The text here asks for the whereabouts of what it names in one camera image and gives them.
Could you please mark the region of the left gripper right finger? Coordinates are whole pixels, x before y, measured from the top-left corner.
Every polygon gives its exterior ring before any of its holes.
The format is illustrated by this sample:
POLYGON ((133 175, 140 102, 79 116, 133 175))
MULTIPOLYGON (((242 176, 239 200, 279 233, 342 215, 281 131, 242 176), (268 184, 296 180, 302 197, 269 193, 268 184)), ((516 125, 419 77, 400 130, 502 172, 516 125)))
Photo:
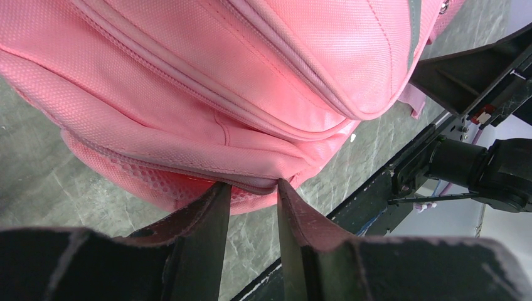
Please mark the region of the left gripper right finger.
POLYGON ((278 182, 286 300, 530 300, 516 257, 490 239, 356 236, 278 182))

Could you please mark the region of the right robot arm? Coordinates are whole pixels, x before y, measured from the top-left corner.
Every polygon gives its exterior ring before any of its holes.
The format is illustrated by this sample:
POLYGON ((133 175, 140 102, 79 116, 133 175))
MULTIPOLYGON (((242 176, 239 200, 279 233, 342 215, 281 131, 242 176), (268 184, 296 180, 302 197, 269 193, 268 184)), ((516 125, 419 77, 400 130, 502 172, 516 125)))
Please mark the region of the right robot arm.
MULTIPOLYGON (((421 61, 410 83, 449 113, 485 129, 531 100, 531 26, 486 46, 421 61)), ((418 178, 439 179, 466 193, 431 202, 473 199, 510 213, 531 211, 531 140, 496 140, 485 148, 453 140, 430 127, 393 168, 390 206, 420 203, 418 178)))

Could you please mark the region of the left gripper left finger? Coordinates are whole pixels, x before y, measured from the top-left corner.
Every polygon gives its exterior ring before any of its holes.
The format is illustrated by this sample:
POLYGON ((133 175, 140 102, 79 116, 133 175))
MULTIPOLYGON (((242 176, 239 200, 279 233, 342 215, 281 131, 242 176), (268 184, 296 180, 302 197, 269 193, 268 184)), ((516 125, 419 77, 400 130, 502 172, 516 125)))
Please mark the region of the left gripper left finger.
POLYGON ((216 300, 231 187, 128 236, 89 228, 1 230, 2 300, 216 300))

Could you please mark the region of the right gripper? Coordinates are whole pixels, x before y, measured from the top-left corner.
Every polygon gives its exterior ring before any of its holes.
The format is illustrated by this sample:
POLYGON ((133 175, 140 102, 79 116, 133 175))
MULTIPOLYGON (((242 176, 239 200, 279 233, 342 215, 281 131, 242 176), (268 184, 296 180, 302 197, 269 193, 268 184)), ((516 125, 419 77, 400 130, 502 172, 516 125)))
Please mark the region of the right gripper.
POLYGON ((531 25, 472 50, 420 61, 410 83, 480 127, 496 127, 531 98, 531 25))

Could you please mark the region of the pink backpack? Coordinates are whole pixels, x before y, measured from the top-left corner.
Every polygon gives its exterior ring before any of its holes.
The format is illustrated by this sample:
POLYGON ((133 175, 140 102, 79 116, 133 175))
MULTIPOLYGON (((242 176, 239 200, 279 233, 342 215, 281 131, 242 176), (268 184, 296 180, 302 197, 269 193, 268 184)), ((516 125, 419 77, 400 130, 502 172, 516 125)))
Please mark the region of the pink backpack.
POLYGON ((1 75, 68 148, 173 211, 318 174, 399 99, 460 1, 2 1, 1 75))

